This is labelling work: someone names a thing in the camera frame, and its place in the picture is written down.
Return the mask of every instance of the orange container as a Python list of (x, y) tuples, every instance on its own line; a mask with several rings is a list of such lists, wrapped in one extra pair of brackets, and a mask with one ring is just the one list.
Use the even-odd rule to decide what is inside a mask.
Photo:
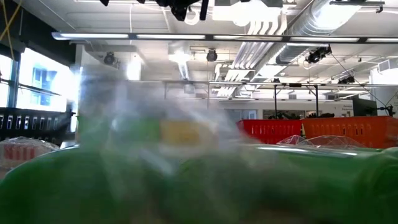
[(238, 128), (250, 137), (265, 144), (276, 144), (301, 132), (301, 120), (245, 119), (238, 122)]
[(307, 139), (334, 135), (349, 137), (371, 148), (397, 145), (398, 119), (390, 116), (304, 119), (303, 125)]

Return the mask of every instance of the ceiling beam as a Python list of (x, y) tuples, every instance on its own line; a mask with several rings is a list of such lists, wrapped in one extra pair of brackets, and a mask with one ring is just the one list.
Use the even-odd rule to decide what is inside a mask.
[(280, 42), (300, 44), (398, 44), (398, 37), (341, 37), (294, 35), (153, 34), (153, 33), (64, 33), (56, 40), (195, 40), (219, 42)]

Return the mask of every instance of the ceiling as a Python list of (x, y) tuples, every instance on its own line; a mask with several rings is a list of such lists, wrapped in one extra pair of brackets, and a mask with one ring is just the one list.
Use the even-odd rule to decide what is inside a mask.
[[(292, 19), (310, 2), (296, 0), (297, 6), (288, 12), (287, 22)], [(376, 14), (376, 8), (361, 9), (345, 25), (337, 29), (333, 35), (398, 35), (398, 1), (385, 0), (385, 12)], [(62, 32), (145, 32), (145, 33), (201, 33), (201, 34), (246, 34), (249, 26), (239, 27), (230, 21), (214, 21), (211, 18), (212, 7), (205, 22), (200, 21), (194, 26), (177, 21), (168, 9), (165, 11), (155, 4), (120, 5), (104, 7), (100, 3), (75, 2), (75, 0), (29, 0), (23, 1), (23, 7), (52, 27)], [(163, 80), (180, 78), (178, 66), (168, 58), (167, 41), (106, 41), (100, 44), (135, 45), (142, 54), (146, 69), (144, 80)], [(216, 49), (218, 60), (234, 60), (241, 43), (239, 42), (189, 42), (190, 50), (195, 56), (188, 61), (188, 69), (192, 80), (208, 80), (213, 76), (216, 63), (207, 62), (206, 51)], [(322, 60), (322, 64), (308, 68), (303, 58), (299, 58), (295, 66), (287, 67), (280, 77), (282, 82), (327, 82), (333, 75), (345, 69), (355, 70), (356, 79), (366, 82), (369, 69), (388, 56), (398, 56), (395, 45), (331, 45), (333, 55)]]

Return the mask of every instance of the industrial ceiling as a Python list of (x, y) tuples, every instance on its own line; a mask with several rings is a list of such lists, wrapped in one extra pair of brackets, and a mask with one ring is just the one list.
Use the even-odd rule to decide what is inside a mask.
[[(280, 34), (290, 34), (290, 30), (294, 29), (292, 26), (300, 22), (299, 19), (301, 17), (306, 16), (304, 9), (310, 4), (319, 4), (321, 1), (286, 0), (284, 2), (294, 3), (294, 6), (284, 8), (283, 12), (286, 14), (285, 23), (287, 30), (281, 30)], [(94, 0), (29, 0), (23, 1), (22, 6), (60, 32), (248, 34), (253, 32), (253, 29), (257, 29), (257, 27), (253, 26), (256, 25), (255, 23), (249, 23), (246, 26), (237, 26), (232, 21), (221, 21), (219, 19), (219, 12), (216, 13), (217, 9), (214, 1), (210, 1), (207, 20), (199, 21), (195, 25), (177, 21), (167, 8), (162, 9), (154, 2), (142, 5), (131, 0), (120, 0), (115, 1), (115, 4), (104, 7), (100, 1)], [(200, 5), (194, 4), (193, 11), (195, 12), (195, 9), (198, 7)], [(325, 33), (325, 35), (350, 37), (361, 35), (395, 36), (398, 34), (398, 26), (394, 26), (393, 24), (394, 20), (398, 19), (398, 1), (385, 0), (383, 8), (384, 11), (381, 13), (376, 13), (378, 7), (362, 7), (347, 13), (336, 11), (334, 14), (328, 15), (329, 18), (326, 20), (334, 21), (347, 17), (347, 21), (342, 26), (337, 26), (337, 29), (331, 30), (330, 33)], [(278, 20), (279, 27), (281, 27), (281, 16), (278, 17)], [(269, 24), (270, 27), (264, 29), (266, 34), (272, 29), (273, 23)], [(260, 34), (262, 27), (259, 26), (258, 28), (257, 33)], [(169, 59), (170, 43), (172, 42), (143, 40), (101, 40), (90, 42), (91, 46), (99, 46), (98, 50), (106, 49), (110, 45), (133, 45), (137, 47), (146, 65), (146, 69), (144, 69), (142, 74), (143, 80), (179, 80), (181, 79), (181, 75), (178, 64)], [(230, 65), (233, 61), (236, 62), (235, 59), (242, 47), (242, 43), (240, 42), (223, 41), (188, 41), (185, 45), (188, 46), (191, 54), (191, 58), (187, 62), (190, 80), (198, 81), (216, 81), (216, 65)], [(252, 46), (253, 55), (256, 47), (258, 48), (260, 45)], [(320, 63), (309, 65), (305, 62), (308, 51), (300, 52), (289, 64), (286, 64), (288, 66), (276, 69), (276, 72), (270, 76), (263, 75), (264, 77), (261, 77), (262, 74), (257, 73), (261, 72), (261, 69), (269, 64), (269, 59), (273, 56), (272, 51), (277, 51), (277, 47), (274, 44), (264, 54), (260, 54), (258, 62), (250, 68), (254, 71), (255, 77), (251, 75), (249, 79), (255, 79), (256, 82), (269, 82), (272, 81), (272, 78), (277, 77), (280, 82), (289, 83), (337, 83), (338, 78), (345, 74), (345, 70), (349, 70), (353, 71), (355, 79), (358, 82), (366, 83), (369, 80), (370, 68), (375, 67), (378, 62), (382, 62), (387, 58), (398, 57), (398, 46), (392, 44), (331, 44), (334, 57), (327, 55)], [(206, 55), (209, 49), (216, 50), (218, 54), (217, 61), (207, 61)], [(127, 52), (121, 52), (119, 57), (128, 61), (131, 55)], [(237, 77), (240, 76), (239, 80), (235, 79), (235, 81), (241, 81), (248, 73), (240, 73), (240, 75), (237, 75)]]

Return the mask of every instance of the fluorescent light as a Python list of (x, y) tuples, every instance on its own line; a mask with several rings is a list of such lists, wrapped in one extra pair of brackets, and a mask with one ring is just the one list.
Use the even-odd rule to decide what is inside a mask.
[(128, 39), (128, 34), (73, 34), (73, 33), (53, 33), (55, 39)]
[(261, 36), (261, 35), (215, 35), (215, 40), (254, 40), (254, 41), (281, 41), (282, 37)]
[(328, 47), (328, 44), (311, 44), (311, 43), (286, 43), (289, 47)]
[(398, 42), (398, 38), (369, 38), (366, 43), (375, 43), (375, 42)]
[(240, 85), (242, 82), (209, 82), (210, 84)]
[(381, 6), (386, 4), (384, 1), (368, 1), (368, 2), (354, 2), (354, 1), (331, 1), (331, 5), (336, 6)]
[[(100, 0), (75, 0), (75, 2), (87, 2), (87, 3), (101, 3)], [(109, 4), (132, 4), (134, 1), (132, 0), (110, 0)]]
[(186, 34), (137, 34), (138, 39), (186, 39), (203, 40), (205, 35), (186, 35)]
[(357, 42), (359, 38), (355, 37), (291, 37), (291, 41), (308, 42)]

